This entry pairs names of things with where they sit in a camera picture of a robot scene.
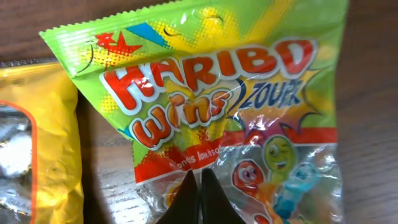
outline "yellow bag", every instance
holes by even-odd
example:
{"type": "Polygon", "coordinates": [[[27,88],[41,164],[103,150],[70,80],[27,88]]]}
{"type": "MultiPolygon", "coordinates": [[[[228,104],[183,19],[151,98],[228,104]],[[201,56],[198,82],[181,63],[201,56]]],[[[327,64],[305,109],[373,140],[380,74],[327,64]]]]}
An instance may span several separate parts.
{"type": "Polygon", "coordinates": [[[76,103],[58,63],[0,69],[0,206],[30,223],[83,223],[76,103]]]}

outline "wooden table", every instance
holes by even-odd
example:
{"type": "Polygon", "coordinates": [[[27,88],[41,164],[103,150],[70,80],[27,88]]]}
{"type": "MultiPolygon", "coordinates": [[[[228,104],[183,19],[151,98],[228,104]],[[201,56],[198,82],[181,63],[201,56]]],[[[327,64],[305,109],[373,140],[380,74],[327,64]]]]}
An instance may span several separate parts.
{"type": "MultiPolygon", "coordinates": [[[[2,0],[0,62],[51,57],[38,31],[161,0],[2,0]]],[[[398,1],[352,0],[336,79],[347,223],[398,221],[398,1]]],[[[131,221],[129,141],[83,98],[77,109],[87,223],[131,221]]]]}

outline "plastic packaging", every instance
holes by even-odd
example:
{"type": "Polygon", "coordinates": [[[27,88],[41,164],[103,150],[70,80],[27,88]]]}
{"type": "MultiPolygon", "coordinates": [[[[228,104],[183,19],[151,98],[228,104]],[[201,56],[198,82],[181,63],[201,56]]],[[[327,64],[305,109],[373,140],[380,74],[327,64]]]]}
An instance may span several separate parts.
{"type": "Polygon", "coordinates": [[[180,1],[41,36],[133,140],[143,223],[204,167],[246,223],[341,223],[333,80],[346,7],[180,1]]]}
{"type": "Polygon", "coordinates": [[[52,61],[1,64],[2,223],[83,223],[77,90],[52,61]]]}

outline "green cartoon character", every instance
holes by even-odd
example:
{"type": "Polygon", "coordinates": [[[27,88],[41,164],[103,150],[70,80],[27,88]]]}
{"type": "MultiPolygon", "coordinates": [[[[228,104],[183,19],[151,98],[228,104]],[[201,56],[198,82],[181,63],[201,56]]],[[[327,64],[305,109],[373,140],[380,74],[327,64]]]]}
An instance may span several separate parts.
{"type": "Polygon", "coordinates": [[[297,153],[292,143],[281,135],[274,135],[267,140],[263,150],[264,160],[272,171],[272,183],[285,182],[297,163],[297,153]]]}

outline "black object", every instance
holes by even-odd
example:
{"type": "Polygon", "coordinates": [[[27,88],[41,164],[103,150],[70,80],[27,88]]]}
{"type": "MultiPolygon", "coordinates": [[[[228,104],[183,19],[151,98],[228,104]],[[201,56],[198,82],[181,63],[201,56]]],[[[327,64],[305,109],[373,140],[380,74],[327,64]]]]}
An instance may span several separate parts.
{"type": "Polygon", "coordinates": [[[188,171],[169,209],[157,224],[197,224],[199,191],[192,170],[188,171]]]}
{"type": "Polygon", "coordinates": [[[207,168],[201,173],[203,224],[245,224],[225,195],[215,173],[207,168]]]}

